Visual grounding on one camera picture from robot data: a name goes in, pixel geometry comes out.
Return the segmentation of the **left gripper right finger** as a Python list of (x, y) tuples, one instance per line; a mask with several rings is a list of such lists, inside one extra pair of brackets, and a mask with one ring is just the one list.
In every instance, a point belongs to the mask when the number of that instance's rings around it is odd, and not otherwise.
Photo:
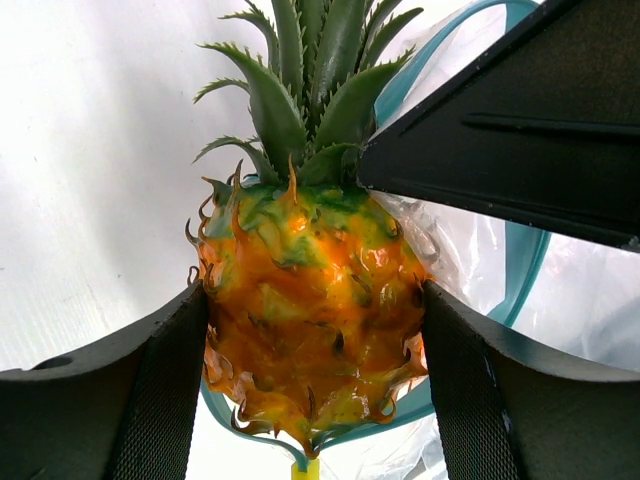
[(639, 375), (546, 346), (423, 284), (451, 479), (636, 479)]

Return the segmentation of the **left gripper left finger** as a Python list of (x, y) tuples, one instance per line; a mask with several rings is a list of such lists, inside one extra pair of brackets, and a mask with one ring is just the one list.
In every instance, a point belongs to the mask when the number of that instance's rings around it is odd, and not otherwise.
[(207, 322), (196, 282), (100, 340), (2, 372), (2, 478), (184, 478)]

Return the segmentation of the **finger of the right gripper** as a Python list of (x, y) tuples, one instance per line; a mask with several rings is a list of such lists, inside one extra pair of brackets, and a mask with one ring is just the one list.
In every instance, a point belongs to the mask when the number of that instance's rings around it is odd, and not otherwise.
[(639, 244), (639, 5), (547, 1), (368, 143), (367, 187)]

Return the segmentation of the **clear zip top bag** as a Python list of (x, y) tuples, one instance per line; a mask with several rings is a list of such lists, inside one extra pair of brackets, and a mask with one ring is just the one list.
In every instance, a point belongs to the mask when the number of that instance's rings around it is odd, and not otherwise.
[[(390, 124), (406, 112), (415, 98), (432, 92), (448, 80), (439, 65), (443, 55), (460, 44), (459, 29), (509, 32), (537, 7), (536, 1), (465, 1), (461, 7), (429, 29), (414, 37), (419, 46), (417, 60), (410, 71), (393, 82), (391, 90), (376, 103), (384, 124)], [(554, 234), (531, 226), (498, 220), (479, 213), (464, 212), (450, 206), (376, 192), (374, 199), (408, 228), (409, 239), (419, 257), (431, 268), (441, 285), (491, 319), (511, 327), (519, 324), (537, 332), (550, 332), (547, 324), (536, 319), (523, 320), (521, 311), (533, 287), (540, 285), (538, 275), (552, 260), (576, 260), (580, 253), (594, 257), (581, 271), (601, 273), (609, 288), (622, 285), (625, 274), (613, 270), (615, 260), (626, 255), (609, 247), (587, 244), (567, 237), (559, 247), (551, 247)], [(417, 434), (400, 454), (391, 460), (365, 461), (365, 468), (379, 469), (388, 479), (408, 476), (404, 462), (414, 464), (425, 445), (436, 438), (435, 410), (428, 379), (414, 381), (400, 389), (398, 412), (389, 424), (363, 424), (327, 439), (327, 446), (352, 442), (362, 447), (394, 429)]]

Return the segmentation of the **orange toy pineapple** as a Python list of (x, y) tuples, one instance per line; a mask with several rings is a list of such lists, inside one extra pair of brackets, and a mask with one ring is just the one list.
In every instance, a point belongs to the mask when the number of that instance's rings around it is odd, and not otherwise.
[(333, 435), (396, 414), (426, 373), (419, 336), (428, 271), (400, 222), (356, 171), (378, 128), (374, 104), (412, 58), (380, 55), (417, 15), (393, 1), (276, 1), (258, 28), (266, 55), (214, 43), (240, 71), (251, 139), (222, 136), (254, 173), (212, 180), (188, 234), (211, 317), (203, 379), (248, 434), (286, 433), (307, 458)]

